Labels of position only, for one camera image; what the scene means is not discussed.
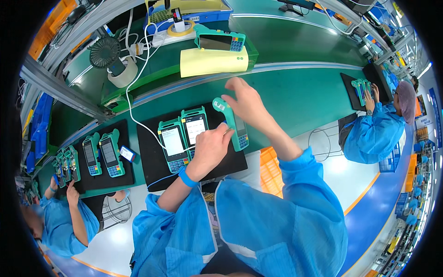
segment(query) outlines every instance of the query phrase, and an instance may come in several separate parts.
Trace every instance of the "tape roll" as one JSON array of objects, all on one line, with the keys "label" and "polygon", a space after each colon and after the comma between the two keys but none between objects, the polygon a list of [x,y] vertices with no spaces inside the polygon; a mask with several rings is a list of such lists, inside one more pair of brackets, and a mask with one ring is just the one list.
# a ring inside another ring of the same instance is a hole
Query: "tape roll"
[{"label": "tape roll", "polygon": [[170,35],[170,36],[184,36],[184,35],[192,33],[194,31],[195,22],[194,21],[190,21],[190,20],[185,20],[185,23],[190,23],[191,24],[191,27],[189,29],[187,29],[186,31],[180,32],[180,33],[173,32],[172,31],[172,27],[174,25],[172,24],[167,29],[167,34]]},{"label": "tape roll", "polygon": [[131,83],[137,75],[138,67],[131,57],[126,57],[124,61],[127,61],[128,64],[126,69],[118,76],[113,76],[111,73],[108,73],[108,80],[111,81],[118,88],[125,87]]}]

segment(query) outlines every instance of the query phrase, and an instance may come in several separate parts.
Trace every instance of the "hand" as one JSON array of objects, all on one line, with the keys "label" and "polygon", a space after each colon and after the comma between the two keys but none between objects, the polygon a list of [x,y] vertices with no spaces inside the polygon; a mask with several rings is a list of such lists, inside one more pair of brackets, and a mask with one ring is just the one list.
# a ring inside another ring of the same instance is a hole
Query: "hand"
[{"label": "hand", "polygon": [[68,203],[70,207],[77,207],[78,197],[80,194],[74,188],[74,180],[69,183],[68,189],[66,191],[66,198],[68,199]]},{"label": "hand", "polygon": [[268,113],[261,101],[258,92],[249,86],[242,78],[232,77],[226,82],[226,89],[234,90],[237,100],[229,95],[222,95],[233,112],[246,123],[265,133],[273,126],[277,126],[274,118]]},{"label": "hand", "polygon": [[51,183],[49,184],[49,186],[53,189],[56,190],[58,188],[57,183],[55,182],[54,176],[51,177]]},{"label": "hand", "polygon": [[213,170],[226,156],[228,144],[234,130],[222,122],[217,129],[207,130],[195,138],[195,155],[186,167],[186,174],[198,182]]},{"label": "hand", "polygon": [[372,115],[372,113],[374,112],[375,103],[371,97],[371,94],[367,90],[365,90],[365,100],[366,100],[366,114]]},{"label": "hand", "polygon": [[378,91],[378,86],[376,84],[371,84],[372,92],[374,93],[374,102],[380,102],[380,92]]}]

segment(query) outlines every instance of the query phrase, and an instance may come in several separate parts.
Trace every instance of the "purple hair net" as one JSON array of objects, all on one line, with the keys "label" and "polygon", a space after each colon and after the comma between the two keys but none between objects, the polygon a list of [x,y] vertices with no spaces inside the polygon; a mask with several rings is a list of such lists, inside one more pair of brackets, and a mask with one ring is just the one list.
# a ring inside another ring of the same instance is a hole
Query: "purple hair net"
[{"label": "purple hair net", "polygon": [[403,116],[404,121],[411,125],[414,123],[416,107],[416,93],[414,87],[406,81],[401,81],[398,83],[396,91],[398,94],[401,115]]}]

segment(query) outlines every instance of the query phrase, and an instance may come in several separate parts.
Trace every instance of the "wristband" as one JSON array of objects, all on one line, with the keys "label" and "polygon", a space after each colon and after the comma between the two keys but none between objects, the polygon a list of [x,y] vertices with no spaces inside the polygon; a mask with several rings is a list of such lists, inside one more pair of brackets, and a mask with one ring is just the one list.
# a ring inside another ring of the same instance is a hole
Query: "wristband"
[{"label": "wristband", "polygon": [[183,183],[185,183],[185,185],[187,185],[188,187],[195,187],[195,185],[198,184],[199,182],[194,182],[193,180],[189,179],[185,170],[186,170],[186,166],[183,166],[179,170],[179,177],[182,178]]}]

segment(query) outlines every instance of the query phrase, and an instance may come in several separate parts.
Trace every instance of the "computer mouse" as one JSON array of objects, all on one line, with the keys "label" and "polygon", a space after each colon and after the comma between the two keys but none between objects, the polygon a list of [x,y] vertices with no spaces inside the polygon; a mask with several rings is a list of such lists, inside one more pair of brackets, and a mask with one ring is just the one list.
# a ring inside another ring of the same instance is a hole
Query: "computer mouse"
[{"label": "computer mouse", "polygon": [[69,25],[72,25],[77,22],[77,20],[85,13],[86,7],[83,5],[79,5],[76,7],[66,18],[66,22]]}]

